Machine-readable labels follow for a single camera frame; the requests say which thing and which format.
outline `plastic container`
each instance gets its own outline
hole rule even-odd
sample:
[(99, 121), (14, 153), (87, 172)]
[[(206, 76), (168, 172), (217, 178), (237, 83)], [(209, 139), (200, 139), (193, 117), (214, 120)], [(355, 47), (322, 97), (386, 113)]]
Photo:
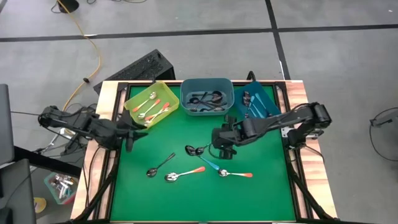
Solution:
[(48, 175), (44, 179), (44, 184), (49, 188), (49, 190), (50, 190), (52, 196), (54, 197), (55, 201), (59, 205), (66, 205), (66, 204), (69, 204), (69, 203), (73, 202), (74, 199), (75, 199), (75, 196), (76, 196), (78, 181), (76, 179), (73, 179), (75, 181), (75, 183), (72, 186), (70, 186), (70, 189), (71, 189), (72, 192), (71, 192), (71, 194), (69, 196), (66, 196), (66, 197), (63, 197), (63, 198), (59, 198), (60, 190), (56, 189), (55, 187), (53, 187), (51, 185), (53, 180), (55, 180), (55, 175), (57, 175), (57, 173), (52, 172), (50, 175)]
[[(243, 104), (243, 95), (244, 92), (248, 91), (251, 96), (254, 96), (254, 101), (252, 102), (251, 110), (248, 110), (248, 107)], [(256, 93), (260, 96), (261, 102), (257, 99)], [(263, 117), (268, 117), (270, 115), (278, 115), (280, 114), (280, 110), (269, 98), (268, 94), (264, 91), (262, 85), (259, 82), (252, 82), (250, 84), (245, 85), (242, 88), (235, 90), (235, 107), (242, 114), (242, 117), (246, 113), (248, 113), (250, 118), (261, 118), (259, 114), (262, 114)]]
[[(139, 106), (140, 104), (149, 99), (149, 96), (152, 92), (156, 92), (156, 98), (153, 100), (149, 100), (146, 104), (141, 106), (139, 110), (133, 112), (132, 110), (135, 107)], [(146, 117), (159, 112), (162, 109), (163, 105), (165, 105), (165, 103), (170, 103), (169, 110), (167, 112), (161, 113), (151, 123), (146, 125), (145, 119), (139, 119), (138, 115), (140, 113), (144, 113), (145, 111), (147, 111), (155, 103), (155, 101), (159, 99), (160, 103), (154, 106), (150, 111), (148, 111)], [(146, 125), (147, 128), (150, 128), (153, 125), (157, 124), (162, 119), (164, 119), (171, 112), (175, 111), (178, 108), (179, 103), (180, 100), (174, 95), (171, 89), (164, 82), (156, 81), (156, 83), (152, 84), (150, 87), (146, 88), (136, 96), (132, 97), (130, 100), (127, 100), (124, 103), (124, 107), (126, 110), (130, 111), (130, 116), (133, 118), (135, 122), (142, 125)]]
[[(220, 91), (223, 97), (222, 102), (227, 102), (226, 105), (222, 106), (224, 111), (203, 111), (199, 112), (202, 108), (208, 108), (202, 104), (189, 104), (189, 100), (194, 97), (193, 95), (201, 95), (204, 92), (211, 93), (214, 91)], [(234, 104), (234, 87), (231, 80), (227, 78), (191, 78), (187, 79), (181, 84), (181, 106), (184, 108), (187, 114), (192, 116), (214, 116), (224, 115)], [(198, 112), (190, 111), (190, 108), (196, 108)]]

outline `spoon with orange handle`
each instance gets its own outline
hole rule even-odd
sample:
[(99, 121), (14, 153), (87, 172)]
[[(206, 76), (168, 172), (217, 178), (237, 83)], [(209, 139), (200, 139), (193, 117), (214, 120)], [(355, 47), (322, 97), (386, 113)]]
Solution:
[(152, 92), (149, 95), (149, 99), (144, 101), (143, 103), (141, 103), (139, 106), (137, 106), (136, 108), (132, 109), (132, 112), (137, 112), (137, 110), (139, 110), (139, 108), (141, 108), (141, 106), (144, 106), (144, 104), (146, 104), (149, 100), (153, 100), (154, 98), (156, 98), (156, 92)]
[(224, 169), (218, 170), (218, 174), (222, 177), (226, 177), (228, 175), (240, 175), (242, 177), (253, 177), (252, 173), (245, 173), (245, 174), (229, 173), (227, 170), (224, 170)]
[(145, 115), (148, 113), (148, 111), (150, 111), (154, 106), (158, 105), (159, 103), (160, 103), (160, 99), (157, 99), (155, 101), (155, 103), (152, 106), (150, 106), (150, 108), (147, 111), (145, 111), (145, 112), (143, 112), (143, 113), (138, 115), (138, 119), (144, 119)]
[(160, 109), (159, 112), (157, 112), (156, 114), (152, 114), (152, 115), (146, 117), (145, 120), (146, 120), (146, 121), (149, 121), (149, 120), (151, 120), (151, 119), (155, 119), (155, 118), (157, 117), (157, 115), (160, 115), (161, 113), (163, 113), (164, 110), (165, 110), (167, 107), (169, 107), (169, 105), (170, 105), (169, 102), (165, 103), (165, 104), (163, 105), (162, 109)]
[(206, 170), (205, 167), (199, 167), (199, 168), (197, 168), (197, 169), (194, 169), (194, 170), (191, 170), (191, 171), (182, 173), (182, 174), (176, 174), (176, 173), (173, 172), (173, 173), (167, 174), (167, 175), (164, 177), (164, 179), (165, 179), (167, 182), (174, 182), (174, 181), (176, 181), (176, 180), (178, 179), (178, 177), (180, 177), (180, 176), (182, 176), (182, 175), (192, 174), (192, 173), (196, 173), (196, 172), (204, 172), (205, 170)]

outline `green table surface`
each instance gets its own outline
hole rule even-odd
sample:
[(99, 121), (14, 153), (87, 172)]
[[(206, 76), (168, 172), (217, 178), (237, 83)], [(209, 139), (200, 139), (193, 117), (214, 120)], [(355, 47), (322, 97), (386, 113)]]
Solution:
[[(145, 87), (133, 86), (130, 97)], [(170, 89), (180, 97), (180, 87)], [(274, 100), (271, 86), (264, 87)], [(238, 115), (232, 107), (229, 114)], [(189, 116), (180, 106), (136, 141), (131, 153), (122, 148), (114, 190), (111, 221), (293, 221), (292, 193), (287, 177), (280, 131), (267, 133), (256, 142), (235, 147), (232, 160), (204, 158), (229, 172), (251, 172), (252, 178), (220, 177), (198, 157), (188, 156), (186, 145), (205, 146), (213, 128), (221, 127), (222, 116)], [(155, 177), (146, 172), (157, 167), (172, 152)], [(206, 171), (166, 182), (171, 172), (182, 173), (205, 166)]]

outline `gray carpet floor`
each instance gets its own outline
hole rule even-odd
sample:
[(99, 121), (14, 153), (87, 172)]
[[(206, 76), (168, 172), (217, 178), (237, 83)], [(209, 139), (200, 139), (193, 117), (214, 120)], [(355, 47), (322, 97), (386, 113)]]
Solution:
[[(78, 35), (67, 15), (54, 14), (53, 0), (5, 0), (0, 4), (0, 38)], [(73, 13), (86, 34), (121, 34), (202, 29), (271, 28), (262, 0), (148, 0), (142, 4), (79, 1)], [(394, 0), (271, 0), (279, 28), (398, 24)], [(345, 30), (280, 33), (293, 80), (303, 80), (308, 99), (328, 108), (332, 125), (320, 138), (331, 192), (342, 220), (396, 223), (398, 163), (379, 157), (369, 142), (369, 120), (397, 106), (398, 30)], [(173, 64), (177, 79), (226, 77), (283, 79), (272, 33), (137, 37), (94, 40), (103, 66), (92, 81), (106, 77), (159, 49)], [(0, 42), (0, 83), (10, 89), (14, 111), (40, 113), (48, 105), (62, 107), (97, 57), (86, 40)], [(96, 103), (98, 95), (84, 87), (72, 103)], [(34, 150), (53, 134), (36, 117), (12, 115), (15, 145)], [(398, 130), (373, 129), (376, 147), (398, 159)], [(83, 154), (62, 157), (76, 161)], [(72, 205), (57, 205), (43, 183), (49, 172), (32, 176), (34, 195), (45, 197), (38, 223), (68, 219)]]

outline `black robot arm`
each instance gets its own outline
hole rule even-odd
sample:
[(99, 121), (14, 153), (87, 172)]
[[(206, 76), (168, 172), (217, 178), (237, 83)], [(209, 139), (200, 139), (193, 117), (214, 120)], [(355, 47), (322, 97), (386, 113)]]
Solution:
[(75, 135), (94, 139), (99, 146), (109, 150), (120, 149), (122, 140), (125, 139), (126, 150), (131, 152), (133, 142), (147, 135), (134, 131), (146, 127), (135, 123), (128, 115), (128, 111), (127, 114), (122, 114), (118, 122), (99, 117), (98, 114), (84, 108), (75, 113), (67, 113), (58, 110), (56, 106), (48, 106), (38, 121), (45, 128), (67, 128), (76, 133)]
[(232, 149), (233, 145), (243, 146), (252, 143), (268, 131), (292, 124), (301, 123), (297, 129), (292, 129), (287, 133), (289, 145), (303, 147), (306, 136), (318, 129), (327, 128), (331, 123), (331, 118), (324, 105), (305, 103), (287, 113), (265, 119), (248, 118), (236, 122), (236, 118), (227, 117), (226, 122), (221, 128), (215, 128), (211, 135), (213, 146), (221, 149), (222, 159), (232, 159), (233, 154), (236, 154), (236, 151)]

